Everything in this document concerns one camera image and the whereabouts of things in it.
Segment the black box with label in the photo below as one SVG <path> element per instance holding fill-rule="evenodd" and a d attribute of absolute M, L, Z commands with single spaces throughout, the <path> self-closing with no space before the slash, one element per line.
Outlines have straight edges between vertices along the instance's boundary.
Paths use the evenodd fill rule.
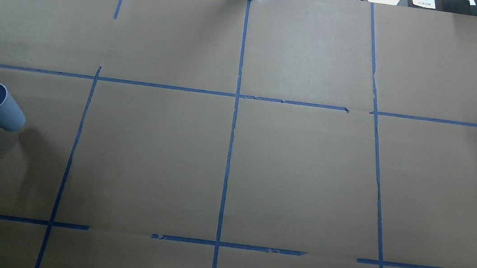
<path fill-rule="evenodd" d="M 397 6 L 473 16 L 469 0 L 399 0 Z"/>

